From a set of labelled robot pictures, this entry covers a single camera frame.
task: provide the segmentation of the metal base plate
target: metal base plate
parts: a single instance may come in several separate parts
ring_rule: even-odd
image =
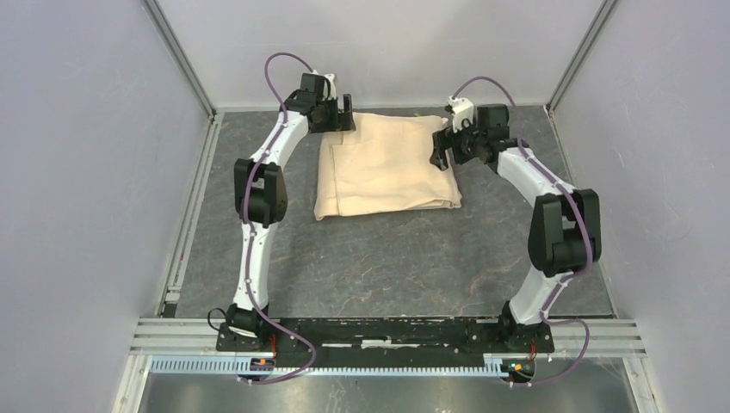
[[[505,340],[496,318],[283,318],[281,325],[306,337],[317,349],[314,367],[320,368],[430,368],[483,367],[484,354],[525,354],[530,338]],[[538,353],[555,351],[550,329],[535,340]],[[298,367],[310,356],[302,342],[279,331],[249,338],[221,325],[216,350],[220,352],[272,351],[276,365]]]

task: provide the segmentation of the towel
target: towel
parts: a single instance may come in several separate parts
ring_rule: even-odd
[[[319,148],[314,216],[459,208],[454,171],[429,162],[438,116],[354,113],[356,130],[325,133]]]

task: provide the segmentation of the perforated metal strip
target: perforated metal strip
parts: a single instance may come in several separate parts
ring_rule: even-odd
[[[483,367],[372,367],[372,368],[309,368],[304,373],[312,376],[396,376],[396,377],[506,377],[499,370],[502,359],[485,357]],[[251,357],[237,356],[185,356],[156,355],[152,359],[151,373],[178,374],[237,374],[262,375],[284,374],[294,368],[277,368],[273,372],[251,370]]]

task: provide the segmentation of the white wall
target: white wall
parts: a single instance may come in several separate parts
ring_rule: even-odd
[[[273,108],[263,62],[299,54],[336,72],[356,107],[443,105],[468,78],[499,79],[518,103],[545,103],[601,0],[160,0],[219,108]],[[272,64],[286,93],[302,66]],[[486,85],[470,96],[503,99]]]
[[[727,411],[730,3],[621,2],[557,109],[667,411]]]
[[[205,135],[138,0],[0,5],[0,411],[109,411]]]

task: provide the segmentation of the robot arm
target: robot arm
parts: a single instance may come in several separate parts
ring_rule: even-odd
[[[335,75],[303,74],[300,88],[286,100],[285,106],[286,116],[279,113],[274,128],[258,151],[249,159],[239,159],[234,166],[236,211],[242,219],[244,243],[238,288],[226,319],[229,320],[229,328],[243,336],[257,337],[262,328],[262,320],[254,311],[246,283],[251,284],[252,297],[258,306],[268,310],[269,257],[276,227],[287,212],[283,169],[289,157],[308,133],[355,129],[350,95],[343,96],[343,109],[337,105]],[[250,222],[245,222],[244,195],[253,170],[253,182],[263,179],[263,185],[250,188],[247,209]],[[253,235],[255,240],[253,245],[249,245]]]
[[[530,269],[500,317],[508,336],[529,334],[529,326],[541,324],[541,313],[548,316],[550,305],[571,279],[569,275],[585,266],[585,247],[576,217],[559,187],[578,205],[589,233],[593,261],[601,255],[598,196],[591,189],[579,190],[563,182],[535,158],[530,148],[510,139],[505,105],[475,107],[468,99],[449,98],[446,109],[452,121],[433,134],[431,163],[442,170],[448,168],[447,149],[452,150],[457,163],[477,157],[514,185],[533,208],[528,239]],[[558,284],[561,289],[552,295]]]

